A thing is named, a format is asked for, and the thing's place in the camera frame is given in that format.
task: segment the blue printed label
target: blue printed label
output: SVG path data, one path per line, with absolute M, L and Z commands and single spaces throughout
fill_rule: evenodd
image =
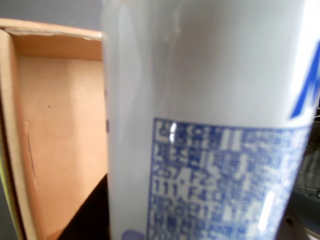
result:
M 309 97 L 309 104 L 314 106 L 316 101 L 319 101 L 319 90 L 320 90 L 320 76 L 319 76 L 319 67 L 320 67 L 320 42 L 317 44 L 317 48 L 313 57 L 313 61 L 311 63 L 310 70 L 306 77 L 305 83 L 302 87 L 301 93 L 297 100 L 297 103 L 293 109 L 291 114 L 291 119 L 298 117 L 303 112 L 305 102 L 308 99 L 308 95 L 311 95 L 312 98 Z
M 155 119 L 146 239 L 273 239 L 308 132 Z

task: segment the black surface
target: black surface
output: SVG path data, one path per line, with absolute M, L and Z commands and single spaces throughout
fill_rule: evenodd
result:
M 109 208 L 107 176 L 95 187 L 59 240 L 108 240 Z
M 16 230 L 11 219 L 6 202 L 4 188 L 0 181 L 0 240 L 18 240 Z

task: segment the cardboard edge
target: cardboard edge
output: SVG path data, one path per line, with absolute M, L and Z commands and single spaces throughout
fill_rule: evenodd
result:
M 4 122 L 4 131 L 7 141 L 8 160 L 12 169 L 13 184 L 17 195 L 17 202 L 23 228 L 28 240 L 45 239 L 41 224 L 40 212 L 36 210 L 36 202 L 31 192 L 29 163 L 24 160 L 24 145 L 20 135 L 21 119 L 19 118 L 19 104 L 15 86 L 18 81 L 16 69 L 16 53 L 12 37 L 0 30 L 0 93 L 1 107 Z
M 8 18 L 0 18 L 0 29 L 12 35 L 66 35 L 88 40 L 102 40 L 100 31 Z

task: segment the open cardboard box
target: open cardboard box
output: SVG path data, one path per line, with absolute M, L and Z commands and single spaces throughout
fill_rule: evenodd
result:
M 20 238 L 57 239 L 107 172 L 101 33 L 0 19 L 2 182 Z

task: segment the white cylindrical bottle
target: white cylindrical bottle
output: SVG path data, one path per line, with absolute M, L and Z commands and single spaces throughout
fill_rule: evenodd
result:
M 112 239 L 274 239 L 318 98 L 320 1 L 104 14 Z

